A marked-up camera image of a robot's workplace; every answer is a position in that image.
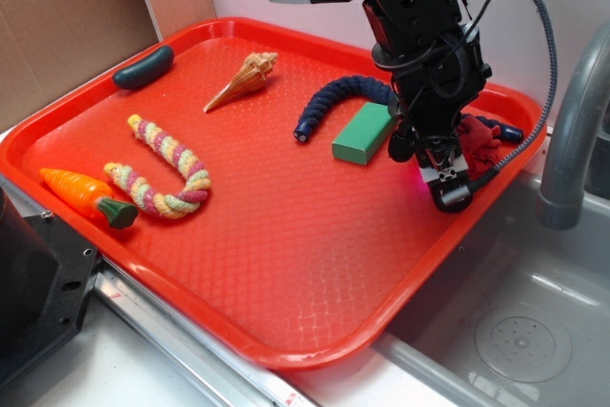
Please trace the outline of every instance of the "sink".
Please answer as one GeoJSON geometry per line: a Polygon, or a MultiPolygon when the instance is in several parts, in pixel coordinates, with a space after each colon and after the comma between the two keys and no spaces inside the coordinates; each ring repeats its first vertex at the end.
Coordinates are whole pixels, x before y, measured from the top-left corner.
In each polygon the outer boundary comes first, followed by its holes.
{"type": "Polygon", "coordinates": [[[521,173],[387,328],[473,393],[464,405],[610,398],[609,202],[585,196],[579,225],[557,232],[536,221],[538,188],[521,173]]]}

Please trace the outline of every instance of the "red cloth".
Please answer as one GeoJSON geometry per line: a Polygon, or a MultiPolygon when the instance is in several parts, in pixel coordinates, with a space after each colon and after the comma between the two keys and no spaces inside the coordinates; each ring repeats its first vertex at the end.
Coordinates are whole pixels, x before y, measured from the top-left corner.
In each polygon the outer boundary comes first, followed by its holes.
{"type": "Polygon", "coordinates": [[[480,178],[499,161],[499,126],[488,128],[474,116],[464,116],[457,127],[462,153],[468,163],[471,180],[480,178]]]}

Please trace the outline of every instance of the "orange plastic tray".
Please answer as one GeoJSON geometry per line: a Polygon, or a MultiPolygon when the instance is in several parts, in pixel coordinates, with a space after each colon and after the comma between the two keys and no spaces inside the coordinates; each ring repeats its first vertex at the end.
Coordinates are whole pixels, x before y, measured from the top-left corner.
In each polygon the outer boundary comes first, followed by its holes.
{"type": "MultiPolygon", "coordinates": [[[[326,83],[349,74],[388,81],[369,51],[242,18],[197,24],[162,44],[176,53],[168,73],[129,92],[118,90],[108,71],[49,105],[0,145],[0,172],[108,260],[269,368],[319,367],[370,344],[542,141],[465,211],[444,214],[417,164],[393,162],[386,146],[366,167],[333,158],[333,139],[364,99],[335,107],[307,145],[293,138],[302,109],[326,83]],[[279,53],[267,88],[204,113],[253,51],[279,53]],[[212,193],[182,220],[140,214],[132,227],[116,231],[65,205],[38,170],[108,181],[104,165],[122,162],[159,191],[179,191],[177,171],[134,139],[127,125],[134,113],[197,154],[212,193]]],[[[523,94],[490,84],[466,111],[530,132],[540,109],[523,94]]],[[[503,146],[503,154],[512,148],[503,146]]],[[[115,196],[129,200],[118,189],[115,196]]]]}

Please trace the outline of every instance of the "gray cable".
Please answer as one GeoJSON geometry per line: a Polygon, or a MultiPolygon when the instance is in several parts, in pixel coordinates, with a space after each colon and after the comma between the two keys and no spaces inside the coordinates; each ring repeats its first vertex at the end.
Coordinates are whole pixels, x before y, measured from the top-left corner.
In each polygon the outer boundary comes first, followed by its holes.
{"type": "Polygon", "coordinates": [[[478,191],[487,183],[489,183],[509,162],[515,159],[515,157],[517,157],[519,154],[523,153],[534,142],[534,140],[542,132],[544,124],[546,123],[551,112],[551,108],[553,107],[553,102],[555,101],[558,82],[558,62],[553,27],[551,25],[551,18],[546,9],[546,5],[544,4],[544,0],[533,1],[538,9],[542,25],[544,26],[544,34],[546,36],[546,42],[549,51],[550,82],[546,103],[542,107],[542,113],[540,114],[539,121],[536,124],[535,128],[532,130],[532,133],[530,133],[518,147],[516,147],[509,154],[507,154],[506,157],[500,160],[498,164],[496,164],[492,169],[490,169],[483,177],[472,183],[469,183],[468,191],[470,191],[470,193],[478,191]]]}

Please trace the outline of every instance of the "conch shell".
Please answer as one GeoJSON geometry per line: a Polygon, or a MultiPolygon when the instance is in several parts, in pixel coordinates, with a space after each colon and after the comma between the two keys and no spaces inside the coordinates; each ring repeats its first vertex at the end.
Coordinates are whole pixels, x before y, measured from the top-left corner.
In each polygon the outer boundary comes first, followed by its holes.
{"type": "Polygon", "coordinates": [[[265,75],[271,72],[276,60],[276,52],[253,52],[250,54],[231,82],[205,106],[203,111],[209,112],[211,109],[220,107],[234,95],[264,88],[267,84],[265,75]]]}

